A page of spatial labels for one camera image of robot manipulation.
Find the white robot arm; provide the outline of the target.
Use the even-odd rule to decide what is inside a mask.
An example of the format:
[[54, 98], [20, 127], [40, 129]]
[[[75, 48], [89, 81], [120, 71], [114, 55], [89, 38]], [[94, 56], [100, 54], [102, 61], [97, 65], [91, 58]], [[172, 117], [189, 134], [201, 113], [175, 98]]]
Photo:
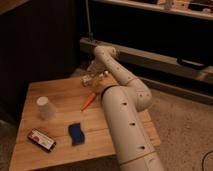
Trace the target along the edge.
[[107, 69], [117, 81], [102, 90], [101, 104], [121, 171], [165, 171], [138, 115], [151, 103], [150, 89], [116, 61], [114, 47], [99, 45], [93, 54], [88, 70]]

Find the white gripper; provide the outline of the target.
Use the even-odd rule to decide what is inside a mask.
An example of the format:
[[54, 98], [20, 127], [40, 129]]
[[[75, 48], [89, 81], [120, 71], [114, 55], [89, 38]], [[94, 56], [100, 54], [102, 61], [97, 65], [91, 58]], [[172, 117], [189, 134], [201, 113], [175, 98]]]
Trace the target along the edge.
[[101, 74], [104, 71], [104, 65], [98, 61], [98, 60], [93, 60], [90, 65], [87, 68], [87, 72], [90, 74], [84, 75], [82, 77], [82, 85], [83, 86], [89, 86], [93, 82], [93, 76], [92, 75], [97, 75], [94, 79], [94, 86], [97, 86], [100, 84], [101, 81], [104, 80], [106, 77], [104, 74]]

